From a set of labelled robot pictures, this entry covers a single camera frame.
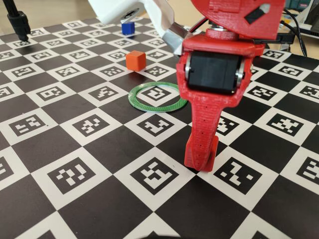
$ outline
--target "orange cube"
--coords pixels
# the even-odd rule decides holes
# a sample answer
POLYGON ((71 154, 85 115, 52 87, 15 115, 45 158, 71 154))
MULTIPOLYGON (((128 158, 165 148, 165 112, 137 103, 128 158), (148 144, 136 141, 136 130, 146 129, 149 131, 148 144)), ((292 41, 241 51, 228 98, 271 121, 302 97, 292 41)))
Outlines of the orange cube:
POLYGON ((141 71, 146 67, 146 54, 140 51, 132 51, 127 54, 126 67, 132 71, 141 71))

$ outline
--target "white square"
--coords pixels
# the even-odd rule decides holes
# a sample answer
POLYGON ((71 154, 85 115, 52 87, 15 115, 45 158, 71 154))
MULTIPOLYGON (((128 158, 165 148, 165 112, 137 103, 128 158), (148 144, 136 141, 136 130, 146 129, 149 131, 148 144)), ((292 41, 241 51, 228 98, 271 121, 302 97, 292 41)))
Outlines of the white square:
POLYGON ((166 113, 145 113, 126 123, 125 126, 156 146, 184 128, 186 124, 166 113))
POLYGON ((172 53, 161 49, 154 49, 146 52, 146 58, 154 62, 160 62, 171 57, 174 57, 172 53))
POLYGON ((68 155, 32 173, 33 178, 40 186, 44 194, 47 196, 47 198, 50 200, 50 202, 53 204, 53 206, 56 208, 56 210, 63 208, 70 202, 90 191, 92 188, 109 178, 111 175, 112 174, 84 148, 79 148, 76 151, 69 153, 68 155), (51 180, 48 174, 59 168, 64 168, 65 171, 71 169, 72 172, 77 172, 78 169, 76 167, 71 168, 70 166, 68 166, 68 163, 78 159, 80 159, 82 163, 94 173, 94 176, 89 178, 87 181, 84 181, 83 183, 79 183, 68 192, 63 194, 58 186, 51 180))
POLYGON ((95 30, 91 30, 91 31, 86 31, 82 33, 83 35, 86 35, 88 37, 99 37, 99 36, 105 36, 105 35, 109 35, 111 34, 108 31, 105 30, 101 30, 101 29, 95 29, 95 30))
POLYGON ((50 49, 50 48, 55 48, 59 46, 65 46, 65 45, 71 44, 71 42, 63 38, 57 38, 57 39, 40 42, 40 44, 50 49))
POLYGON ((192 179, 195 174, 154 147, 116 172, 114 176, 154 212, 192 179), (158 164, 164 165, 166 171, 163 172, 157 169, 156 166, 158 164), (132 176, 132 174, 135 173, 144 175, 144 182, 153 189, 158 189, 163 183, 168 184, 153 194, 132 176), (149 180, 148 176, 153 174, 157 174, 160 179, 153 178, 153 180, 149 180))
POLYGON ((62 55, 66 59, 76 63, 79 61, 84 61, 93 57, 98 56, 98 54, 89 51, 88 49, 80 49, 72 52, 68 52, 62 55))
POLYGON ((99 45, 105 44, 105 42, 96 38, 88 38, 88 39, 74 42, 73 44, 81 48, 90 48, 93 46, 99 46, 99 45))
POLYGON ((9 77, 12 81, 21 80, 30 76, 34 76, 40 73, 43 73, 44 70, 42 70, 40 67, 38 67, 35 64, 28 64, 24 66, 19 66, 14 69, 10 69, 7 71, 4 71, 3 73, 9 77))
POLYGON ((302 145, 315 127, 315 124, 312 122, 276 108, 270 108, 254 125, 297 145, 302 145), (279 122, 271 122, 273 118, 277 117, 282 119, 279 122))
POLYGON ((252 77, 250 78, 251 81, 256 81, 259 77, 266 74, 268 71, 259 67, 254 66, 252 70, 252 77))
POLYGON ((44 61, 57 56, 59 56, 59 54, 50 49, 45 49, 42 51, 33 52, 30 54, 24 55, 24 57, 28 59, 29 61, 31 61, 32 63, 44 61))
POLYGON ((137 94, 137 98, 154 107, 159 107, 177 96, 179 96, 179 91, 177 89, 164 85, 147 87, 137 94))
POLYGON ((113 32, 114 35, 117 35, 117 36, 120 36, 122 38, 125 38, 125 37, 132 37, 132 36, 136 36, 136 35, 139 35, 141 34, 141 32, 139 31, 135 31, 133 34, 128 34, 128 35, 123 35, 122 34, 122 31, 116 31, 116 32, 113 32))
POLYGON ((154 63, 147 66, 144 70, 139 71, 138 73, 154 81, 160 81, 167 76, 176 73, 176 69, 163 65, 161 63, 154 63))
POLYGON ((254 238, 257 232, 264 235, 265 238, 290 239, 290 237, 252 212, 246 217, 231 239, 254 238))
POLYGON ((247 87, 244 96, 268 106, 275 106, 286 94, 285 91, 253 81, 247 87))
POLYGON ((127 54, 129 54, 129 51, 127 50, 116 49, 114 51, 104 53, 101 56, 113 62, 120 62, 126 60, 127 54))
POLYGON ((87 26, 88 24, 85 24, 82 21, 69 21, 69 22, 63 23, 62 25, 64 25, 65 27, 69 29, 77 29, 80 27, 87 26))
POLYGON ((1 122, 0 131, 9 144, 14 145, 57 125, 43 109, 37 108, 36 110, 1 122))
POLYGON ((121 49, 139 44, 138 41, 135 41, 129 38, 120 38, 113 41, 109 41, 107 43, 111 46, 115 46, 116 48, 121 48, 121 49))
POLYGON ((41 27, 41 28, 37 28, 37 29, 32 29, 31 34, 29 34, 29 37, 34 38, 37 36, 45 36, 45 35, 49 35, 49 34, 51 34, 51 33, 48 32, 47 30, 45 30, 43 27, 41 27))
POLYGON ((154 38, 160 37, 160 35, 158 34, 158 32, 155 29, 145 31, 145 32, 143 32, 143 34, 148 35, 148 36, 152 36, 154 38))
POLYGON ((103 28, 109 28, 109 27, 115 26, 115 24, 95 23, 95 24, 91 24, 90 26, 97 29, 103 29, 103 28))
POLYGON ((22 56, 22 55, 16 50, 3 51, 3 52, 0 52, 0 62, 13 59, 19 56, 22 56))
POLYGON ((58 81, 64 81, 75 76, 82 75, 89 72, 87 69, 72 63, 69 65, 61 66, 52 70, 47 71, 48 74, 53 76, 58 81))
POLYGON ((40 238, 48 231, 51 231, 55 239, 76 239, 76 236, 58 212, 52 213, 47 218, 16 237, 16 239, 40 238))
POLYGON ((25 165, 21 162, 15 151, 9 147, 0 151, 0 176, 7 176, 0 180, 0 190, 17 182, 29 174, 25 165))
POLYGON ((128 70, 126 67, 113 63, 107 66, 103 66, 101 68, 95 69, 91 71, 95 75, 103 78, 106 81, 111 81, 113 79, 119 78, 121 76, 127 75, 131 73, 131 70, 128 70))
POLYGON ((301 81, 289 93, 319 103, 319 86, 317 85, 301 81))
POLYGON ((284 60, 286 60, 290 56, 291 56, 291 53, 289 53, 289 52, 265 49, 264 54, 261 57, 267 58, 270 60, 274 60, 274 61, 278 61, 278 62, 283 62, 284 60))
POLYGON ((105 105, 127 94, 128 92, 117 87, 111 82, 105 82, 105 83, 99 84, 97 86, 94 86, 92 88, 89 88, 79 93, 80 96, 87 99, 96 107, 105 105))
POLYGON ((152 213, 123 239, 146 238, 152 232, 162 237, 180 237, 179 234, 156 213, 152 213))
POLYGON ((162 48, 164 46, 167 46, 167 44, 161 38, 152 38, 150 40, 146 40, 141 43, 153 48, 162 48))
POLYGON ((319 154, 300 147, 280 175, 319 195, 319 154))
POLYGON ((301 68, 301 67, 290 65, 283 62, 279 63, 274 68, 272 68, 270 72, 273 72, 282 76, 287 76, 299 81, 302 81, 311 73, 310 70, 307 70, 305 68, 301 68))
POLYGON ((49 105, 76 94, 61 82, 57 82, 26 93, 39 107, 49 105))
POLYGON ((256 161, 246 157, 240 152, 232 149, 231 147, 227 147, 216 157, 213 171, 209 173, 199 172, 198 176, 231 199, 233 199, 235 202, 251 211, 276 180, 278 174, 273 172, 269 168, 257 163, 256 161), (261 174, 260 178, 255 182, 255 184, 249 189, 246 194, 231 186, 232 180, 236 180, 236 173, 234 173, 233 177, 229 180, 229 184, 215 175, 215 172, 217 172, 219 168, 222 167, 229 160, 232 160, 232 158, 238 160, 240 163, 250 167, 251 169, 261 174))
POLYGON ((0 102, 21 96, 24 92, 13 82, 0 85, 0 102))
POLYGON ((219 119, 216 135, 219 141, 226 145, 230 145, 235 139, 237 139, 243 132, 245 132, 252 124, 248 123, 238 117, 230 115, 229 113, 222 112, 219 119), (234 128, 227 127, 227 123, 234 122, 236 126, 234 128))
POLYGON ((11 47, 12 49, 18 49, 18 48, 22 48, 22 47, 26 47, 26 46, 32 46, 37 44, 37 42, 35 40, 29 39, 28 41, 13 41, 13 42, 9 42, 7 43, 7 45, 9 47, 11 47))
POLYGON ((75 36, 75 35, 78 35, 78 34, 80 34, 78 31, 72 30, 72 29, 67 29, 67 30, 57 31, 57 32, 52 33, 52 35, 55 35, 58 38, 75 36))
POLYGON ((84 146, 115 130, 121 125, 120 122, 109 116, 107 113, 96 108, 64 122, 60 126, 78 141, 80 145, 84 146), (81 131, 74 126, 76 123, 81 125, 81 131), (103 128, 96 130, 96 127, 103 124, 105 125, 103 128))

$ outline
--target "table surface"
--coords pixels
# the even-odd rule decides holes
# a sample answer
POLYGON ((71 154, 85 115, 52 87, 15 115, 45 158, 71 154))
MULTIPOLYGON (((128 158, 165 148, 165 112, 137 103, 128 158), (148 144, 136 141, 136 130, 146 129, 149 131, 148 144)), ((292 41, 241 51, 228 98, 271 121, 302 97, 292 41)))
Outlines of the table surface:
MULTIPOLYGON (((214 169, 183 165, 191 105, 144 113, 135 86, 176 83, 148 19, 136 35, 96 19, 0 37, 0 238, 317 239, 319 61, 266 50, 238 107, 223 111, 214 169), (125 54, 147 53, 147 68, 125 54)), ((170 88, 138 95, 152 106, 170 88)))

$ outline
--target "black square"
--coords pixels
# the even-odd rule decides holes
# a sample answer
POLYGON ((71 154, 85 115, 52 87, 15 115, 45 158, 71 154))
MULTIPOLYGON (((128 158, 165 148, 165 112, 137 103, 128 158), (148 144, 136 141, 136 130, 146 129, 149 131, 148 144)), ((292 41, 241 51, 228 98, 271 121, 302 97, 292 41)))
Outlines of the black square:
POLYGON ((12 94, 14 94, 14 92, 10 89, 9 86, 3 88, 0 86, 0 99, 12 94))
POLYGON ((239 123, 236 123, 230 119, 227 119, 227 118, 221 116, 219 119, 218 126, 217 126, 217 132, 223 136, 226 136, 231 131, 233 131, 238 125, 239 125, 239 123))
POLYGON ((12 147, 26 168, 33 172, 81 146, 57 126, 12 147))
POLYGON ((304 78, 303 81, 319 86, 318 79, 319 79, 319 73, 312 71, 306 78, 304 78))
POLYGON ((273 61, 263 57, 255 57, 253 65, 265 70, 270 70, 278 65, 278 61, 273 61))
POLYGON ((90 117, 87 117, 86 119, 83 119, 77 123, 73 124, 73 127, 75 127, 81 134, 83 134, 85 137, 92 135, 105 127, 109 126, 110 124, 104 121, 102 118, 100 118, 97 115, 92 115, 90 117))
POLYGON ((214 175, 239 192, 247 194, 262 174, 231 157, 214 175))
POLYGON ((279 69, 278 71, 283 72, 285 74, 292 75, 292 76, 299 76, 303 72, 302 70, 293 68, 291 66, 284 66, 281 69, 279 69))
POLYGON ((137 125, 147 133, 156 137, 171 128, 174 124, 159 115, 153 115, 137 125))
POLYGON ((260 87, 260 86, 255 86, 247 93, 250 95, 259 97, 259 98, 266 100, 266 101, 271 100, 277 94, 274 91, 270 91, 270 90, 263 88, 263 87, 260 87))
POLYGON ((75 76, 70 79, 67 79, 63 81, 63 84, 67 85, 69 88, 71 88, 75 92, 81 92, 83 90, 89 89, 93 86, 97 86, 104 82, 105 80, 102 79, 101 77, 91 72, 87 72, 79 76, 75 76))
POLYGON ((151 213, 113 176, 59 210, 79 239, 122 239, 151 213))
POLYGON ((121 126, 84 148, 111 173, 115 173, 153 146, 125 126, 121 126))
POLYGON ((0 122, 37 109, 38 105, 27 95, 21 95, 12 99, 0 102, 0 122))
POLYGON ((147 82, 153 82, 153 80, 137 72, 131 72, 129 74, 112 80, 112 84, 122 88, 127 92, 130 92, 131 89, 133 89, 134 87, 147 82))
POLYGON ((254 123, 270 108, 268 105, 244 96, 237 107, 226 108, 224 111, 249 123, 254 123))
POLYGON ((317 59, 299 56, 295 54, 291 54, 290 57, 288 57, 284 62, 290 65, 299 66, 311 71, 313 71, 319 65, 319 61, 317 59))
POLYGON ((160 99, 163 99, 164 97, 169 96, 171 92, 166 91, 165 89, 161 87, 155 86, 153 88, 150 88, 142 92, 141 94, 151 98, 154 101, 159 101, 160 99))
POLYGON ((11 123, 9 126, 17 136, 21 136, 45 126, 45 123, 37 115, 32 115, 11 123))
POLYGON ((298 80, 273 72, 266 72, 264 75, 259 77, 256 82, 260 82, 267 86, 271 86, 286 92, 291 91, 297 84, 300 83, 298 80))
POLYGON ((287 94, 276 105, 276 108, 298 116, 313 123, 319 122, 319 104, 292 94, 287 94))
POLYGON ((319 185, 319 162, 308 157, 297 174, 319 185))
POLYGON ((77 62, 79 66, 82 66, 83 68, 92 71, 94 69, 112 64, 112 61, 109 61, 101 56, 92 57, 90 59, 77 62))
POLYGON ((318 139, 319 125, 316 125, 312 132, 308 135, 308 138, 304 141, 302 146, 319 154, 318 139))
POLYGON ((123 96, 112 102, 109 102, 101 106, 100 109, 122 124, 125 124, 145 113, 134 108, 130 104, 127 96, 123 96))
POLYGON ((277 173, 284 169, 299 148, 298 145, 254 125, 230 146, 277 173))
POLYGON ((41 91, 36 93, 42 100, 48 101, 51 99, 54 99, 58 96, 62 96, 65 94, 63 90, 61 90, 59 87, 55 86, 50 89, 47 89, 45 91, 41 91))
POLYGON ((284 53, 282 52, 278 52, 278 51, 267 51, 263 54, 264 56, 268 56, 274 59, 279 59, 280 57, 282 57, 284 55, 284 53))
POLYGON ((95 173, 80 158, 75 158, 48 173, 62 194, 66 194, 94 175, 95 173))
POLYGON ((13 59, 1 61, 0 70, 6 71, 6 70, 14 69, 14 68, 19 67, 19 66, 28 65, 28 64, 31 64, 31 63, 32 62, 30 62, 25 57, 20 56, 20 57, 16 57, 16 58, 13 58, 13 59))
POLYGON ((253 213, 291 238, 317 239, 318 200, 319 195, 279 175, 253 213))
POLYGON ((295 136, 304 124, 296 120, 293 120, 287 116, 276 114, 267 123, 267 125, 288 135, 295 136))
POLYGON ((317 88, 306 86, 299 93, 319 100, 319 89, 317 88))
POLYGON ((181 237, 229 239, 249 211, 195 176, 156 214, 181 237))
POLYGON ((0 191, 1 238, 16 238, 55 211, 31 175, 0 191))
POLYGON ((101 87, 101 88, 99 88, 97 90, 89 92, 89 94, 91 96, 93 96, 95 99, 97 99, 99 101, 103 101, 103 100, 105 100, 105 99, 107 99, 109 97, 117 95, 118 92, 113 90, 113 89, 111 89, 111 88, 109 88, 109 87, 104 86, 104 87, 101 87))
POLYGON ((63 123, 94 109, 95 106, 81 96, 73 95, 42 108, 57 123, 63 123))
POLYGON ((71 61, 64 58, 63 56, 57 56, 44 61, 37 62, 36 64, 43 70, 48 71, 71 63, 71 61))
POLYGON ((178 173, 154 157, 130 175, 150 193, 156 195, 173 181, 178 176, 178 173))
POLYGON ((53 76, 49 75, 46 72, 43 72, 15 81, 14 83, 19 86, 20 89, 27 93, 29 91, 33 91, 56 82, 58 82, 58 80, 56 80, 53 76))
POLYGON ((12 169, 4 157, 0 157, 0 182, 13 174, 12 169))

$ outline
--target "green ring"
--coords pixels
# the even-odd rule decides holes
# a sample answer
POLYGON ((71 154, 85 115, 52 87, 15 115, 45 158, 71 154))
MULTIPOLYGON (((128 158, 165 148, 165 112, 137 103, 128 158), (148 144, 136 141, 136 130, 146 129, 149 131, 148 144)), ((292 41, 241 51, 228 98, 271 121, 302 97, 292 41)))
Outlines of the green ring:
POLYGON ((167 86, 167 87, 173 88, 179 92, 178 86, 176 84, 173 84, 173 83, 149 82, 149 83, 141 84, 141 85, 133 88, 129 93, 129 102, 131 103, 131 105, 133 107, 135 107, 136 109, 139 109, 141 111, 152 112, 152 113, 172 112, 172 111, 176 111, 176 110, 182 108, 184 105, 186 105, 187 100, 184 100, 182 98, 180 98, 179 101, 177 101, 175 104, 170 105, 170 106, 164 106, 164 107, 153 107, 153 106, 147 106, 147 105, 140 103, 138 101, 138 99, 136 98, 137 94, 141 90, 143 90, 147 87, 152 87, 152 86, 167 86))

